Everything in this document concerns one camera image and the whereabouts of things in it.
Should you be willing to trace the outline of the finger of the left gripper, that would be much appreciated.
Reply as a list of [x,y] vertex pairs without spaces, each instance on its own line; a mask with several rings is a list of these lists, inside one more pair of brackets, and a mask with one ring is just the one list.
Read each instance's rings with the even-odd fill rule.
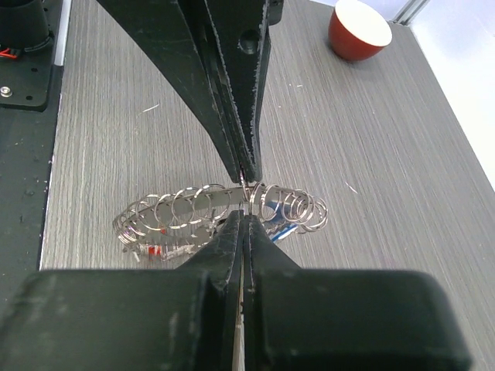
[[203,55],[213,96],[205,128],[234,182],[262,178],[259,123],[271,52],[269,28],[282,1],[206,1]]
[[210,136],[228,175],[240,181],[237,156],[213,97],[200,49],[198,1],[100,1],[158,68]]

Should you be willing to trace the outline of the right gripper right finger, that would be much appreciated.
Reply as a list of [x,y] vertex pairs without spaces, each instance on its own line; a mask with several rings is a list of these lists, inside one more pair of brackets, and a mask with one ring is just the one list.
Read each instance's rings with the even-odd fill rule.
[[309,269],[243,221],[248,370],[468,370],[449,299],[421,271]]

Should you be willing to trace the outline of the red key tag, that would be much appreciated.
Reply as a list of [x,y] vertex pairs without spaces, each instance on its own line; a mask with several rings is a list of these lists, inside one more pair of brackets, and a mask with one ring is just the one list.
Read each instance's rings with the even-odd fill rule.
[[150,257],[156,257],[164,260],[167,252],[167,234],[166,229],[151,230],[147,237],[147,251]]

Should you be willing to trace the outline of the blue key tag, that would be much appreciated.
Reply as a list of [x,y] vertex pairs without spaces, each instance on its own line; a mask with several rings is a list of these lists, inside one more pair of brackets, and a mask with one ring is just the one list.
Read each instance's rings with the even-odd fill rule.
[[295,192],[282,192],[280,196],[281,201],[268,201],[265,203],[273,211],[273,215],[270,220],[265,220],[262,224],[272,242],[283,240],[298,228],[298,225],[293,222],[293,220],[298,219]]

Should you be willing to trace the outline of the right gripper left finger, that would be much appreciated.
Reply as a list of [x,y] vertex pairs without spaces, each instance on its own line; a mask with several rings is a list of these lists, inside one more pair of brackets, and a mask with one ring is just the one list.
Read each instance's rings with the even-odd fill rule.
[[232,370],[242,214],[174,270],[31,275],[1,322],[3,370]]

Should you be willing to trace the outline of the large silver keyring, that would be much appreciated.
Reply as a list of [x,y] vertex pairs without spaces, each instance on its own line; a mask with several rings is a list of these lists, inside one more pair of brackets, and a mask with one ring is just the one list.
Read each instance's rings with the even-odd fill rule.
[[291,234],[314,233],[326,226],[329,211],[323,199],[301,189],[265,185],[257,182],[251,186],[227,188],[219,184],[186,187],[174,193],[151,194],[129,204],[118,214],[113,230],[123,244],[123,251],[136,260],[150,257],[147,237],[151,230],[166,229],[167,252],[162,261],[193,255],[216,236],[233,211],[256,216],[261,225],[270,220],[273,211],[265,203],[281,201],[282,192],[295,192],[298,225]]

